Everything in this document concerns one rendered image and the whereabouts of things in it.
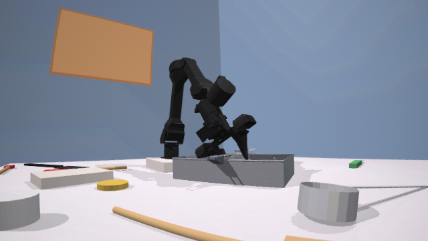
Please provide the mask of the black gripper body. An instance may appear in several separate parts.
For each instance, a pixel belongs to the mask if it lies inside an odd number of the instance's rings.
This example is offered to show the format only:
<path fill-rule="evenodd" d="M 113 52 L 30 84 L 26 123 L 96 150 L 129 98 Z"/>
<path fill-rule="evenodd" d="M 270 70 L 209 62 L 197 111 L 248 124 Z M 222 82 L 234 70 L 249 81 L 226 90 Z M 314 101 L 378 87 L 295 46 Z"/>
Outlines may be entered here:
<path fill-rule="evenodd" d="M 210 122 L 209 118 L 211 116 L 213 116 L 215 113 L 219 117 L 221 117 L 221 119 L 223 120 L 223 123 L 225 124 L 227 129 L 223 130 L 223 131 L 220 129 L 219 131 L 217 131 L 217 133 L 215 135 L 212 136 L 211 139 L 214 140 L 213 142 L 203 143 L 200 147 L 198 147 L 195 150 L 195 154 L 196 154 L 197 158 L 199 158 L 199 159 L 210 157 L 210 156 L 206 156 L 206 154 L 208 152 L 210 152 L 210 150 L 219 149 L 218 146 L 221 143 L 223 143 L 224 141 L 226 141 L 229 137 L 231 137 L 231 135 L 236 133 L 238 130 L 247 130 L 256 124 L 256 121 L 253 118 L 253 116 L 248 115 L 248 114 L 241 114 L 239 117 L 237 117 L 233 121 L 233 127 L 230 127 L 227 120 L 226 120 L 227 117 L 225 115 L 223 115 L 223 113 L 220 110 L 212 112 L 211 114 L 207 115 L 205 117 L 204 121 L 205 122 L 207 121 L 209 123 Z"/>

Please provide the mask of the grey rectangular tin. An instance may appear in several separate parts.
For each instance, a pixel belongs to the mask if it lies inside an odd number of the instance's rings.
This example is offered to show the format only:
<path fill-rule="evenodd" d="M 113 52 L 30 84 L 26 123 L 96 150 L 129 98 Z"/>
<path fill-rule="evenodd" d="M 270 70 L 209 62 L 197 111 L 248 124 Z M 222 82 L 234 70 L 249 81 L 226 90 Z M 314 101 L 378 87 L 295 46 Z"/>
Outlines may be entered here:
<path fill-rule="evenodd" d="M 294 154 L 250 154 L 214 164 L 196 155 L 172 157 L 173 179 L 285 188 L 294 175 Z"/>

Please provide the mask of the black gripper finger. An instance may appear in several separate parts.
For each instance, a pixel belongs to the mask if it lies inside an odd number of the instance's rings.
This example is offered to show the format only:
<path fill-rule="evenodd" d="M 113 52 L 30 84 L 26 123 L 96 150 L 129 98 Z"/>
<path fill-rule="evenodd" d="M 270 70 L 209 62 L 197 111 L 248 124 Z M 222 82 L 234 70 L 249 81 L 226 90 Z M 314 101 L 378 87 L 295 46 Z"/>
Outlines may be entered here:
<path fill-rule="evenodd" d="M 236 133 L 231 135 L 231 137 L 236 141 L 245 160 L 248 160 L 248 153 L 247 153 L 247 134 L 248 133 L 249 131 L 247 130 L 238 130 Z"/>
<path fill-rule="evenodd" d="M 226 154 L 224 149 L 212 149 L 206 154 L 206 156 L 224 155 Z"/>

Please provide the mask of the small green block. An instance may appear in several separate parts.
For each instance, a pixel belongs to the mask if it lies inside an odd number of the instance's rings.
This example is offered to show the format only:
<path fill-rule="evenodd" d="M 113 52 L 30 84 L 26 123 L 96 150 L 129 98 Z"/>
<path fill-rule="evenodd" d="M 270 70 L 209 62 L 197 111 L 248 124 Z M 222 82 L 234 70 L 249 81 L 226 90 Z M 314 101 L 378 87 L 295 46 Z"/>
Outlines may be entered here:
<path fill-rule="evenodd" d="M 354 160 L 351 163 L 349 163 L 349 168 L 356 169 L 362 165 L 362 161 L 364 160 Z"/>

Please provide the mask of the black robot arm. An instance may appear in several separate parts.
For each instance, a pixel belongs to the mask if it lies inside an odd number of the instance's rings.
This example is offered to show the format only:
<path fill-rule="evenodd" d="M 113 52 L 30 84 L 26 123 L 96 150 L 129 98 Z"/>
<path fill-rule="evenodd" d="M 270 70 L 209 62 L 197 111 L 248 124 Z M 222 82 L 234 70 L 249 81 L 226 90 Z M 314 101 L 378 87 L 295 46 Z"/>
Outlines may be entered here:
<path fill-rule="evenodd" d="M 160 143 L 164 143 L 164 157 L 161 159 L 172 159 L 172 157 L 179 156 L 179 145 L 183 144 L 185 136 L 185 125 L 181 121 L 183 86 L 188 79 L 191 83 L 192 98 L 201 100 L 196 104 L 195 113 L 200 112 L 203 120 L 212 112 L 221 111 L 219 106 L 224 106 L 236 91 L 235 85 L 226 80 L 224 76 L 218 76 L 214 83 L 206 79 L 196 63 L 197 61 L 194 59 L 183 57 L 174 60 L 169 66 L 169 77 L 173 87 L 170 116 L 160 136 Z M 204 127 L 196 132 L 202 143 L 206 139 L 211 140 L 220 129 L 222 131 L 227 129 L 221 117 L 216 113 L 209 118 L 209 121 L 209 123 L 207 121 L 203 123 Z M 178 143 L 166 143 L 165 141 L 178 141 Z"/>

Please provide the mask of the yellow flat round disc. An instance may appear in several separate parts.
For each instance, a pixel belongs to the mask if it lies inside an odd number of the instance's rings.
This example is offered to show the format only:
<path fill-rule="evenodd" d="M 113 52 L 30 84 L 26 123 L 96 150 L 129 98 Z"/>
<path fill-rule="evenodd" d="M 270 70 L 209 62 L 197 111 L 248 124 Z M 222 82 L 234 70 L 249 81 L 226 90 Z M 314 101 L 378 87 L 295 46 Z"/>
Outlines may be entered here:
<path fill-rule="evenodd" d="M 97 183 L 97 189 L 101 191 L 117 191 L 128 188 L 129 182 L 123 179 L 106 180 Z"/>

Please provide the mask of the grey cylinder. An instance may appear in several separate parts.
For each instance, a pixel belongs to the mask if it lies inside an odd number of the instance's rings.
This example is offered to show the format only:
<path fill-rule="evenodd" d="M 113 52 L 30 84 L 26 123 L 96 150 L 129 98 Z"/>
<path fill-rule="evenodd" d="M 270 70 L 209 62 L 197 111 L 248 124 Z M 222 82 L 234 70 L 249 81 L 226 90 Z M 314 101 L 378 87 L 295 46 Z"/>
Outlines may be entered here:
<path fill-rule="evenodd" d="M 39 191 L 18 189 L 0 192 L 0 231 L 22 228 L 39 219 Z"/>

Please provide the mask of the grey saucepan with long handle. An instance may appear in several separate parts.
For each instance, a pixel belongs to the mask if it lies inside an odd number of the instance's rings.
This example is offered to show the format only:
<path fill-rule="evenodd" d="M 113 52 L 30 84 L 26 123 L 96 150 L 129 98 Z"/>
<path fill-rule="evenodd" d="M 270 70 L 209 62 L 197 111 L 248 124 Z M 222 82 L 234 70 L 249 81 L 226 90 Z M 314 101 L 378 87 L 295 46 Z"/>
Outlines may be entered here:
<path fill-rule="evenodd" d="M 344 186 L 300 182 L 297 210 L 307 216 L 331 222 L 353 222 L 357 217 L 359 189 L 428 187 L 428 185 Z"/>

